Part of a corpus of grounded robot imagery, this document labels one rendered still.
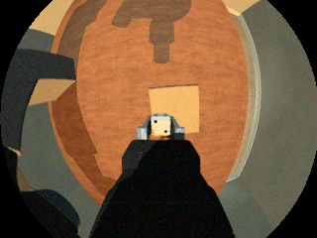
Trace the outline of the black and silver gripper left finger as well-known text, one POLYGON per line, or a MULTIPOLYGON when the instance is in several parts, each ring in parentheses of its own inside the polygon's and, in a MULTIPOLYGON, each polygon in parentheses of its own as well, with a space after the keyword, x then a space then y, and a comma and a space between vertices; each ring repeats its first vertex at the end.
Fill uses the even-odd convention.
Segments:
POLYGON ((148 140, 149 139, 149 136, 152 132, 151 117, 152 117, 151 115, 148 115, 143 126, 139 126, 137 128, 138 140, 148 140))

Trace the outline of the tan square mat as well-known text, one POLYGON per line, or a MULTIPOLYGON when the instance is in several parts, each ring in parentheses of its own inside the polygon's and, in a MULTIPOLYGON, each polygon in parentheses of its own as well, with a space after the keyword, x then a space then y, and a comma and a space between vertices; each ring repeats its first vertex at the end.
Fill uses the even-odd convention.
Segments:
POLYGON ((186 133, 199 132, 198 86, 149 89, 153 113, 173 115, 186 133))

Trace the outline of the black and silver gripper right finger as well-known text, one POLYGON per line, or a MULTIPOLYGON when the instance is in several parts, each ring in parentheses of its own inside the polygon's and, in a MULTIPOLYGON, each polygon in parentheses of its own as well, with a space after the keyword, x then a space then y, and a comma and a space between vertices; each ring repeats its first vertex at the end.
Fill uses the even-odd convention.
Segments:
POLYGON ((185 128, 178 125, 174 116, 170 116, 170 118, 170 135, 173 140, 184 140, 185 128))

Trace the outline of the white die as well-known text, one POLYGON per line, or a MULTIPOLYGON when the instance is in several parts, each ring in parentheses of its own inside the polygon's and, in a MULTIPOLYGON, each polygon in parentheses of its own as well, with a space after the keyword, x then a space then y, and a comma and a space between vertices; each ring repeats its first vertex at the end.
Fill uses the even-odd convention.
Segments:
POLYGON ((170 134, 170 116, 168 113, 153 113, 151 117, 152 135, 170 134))

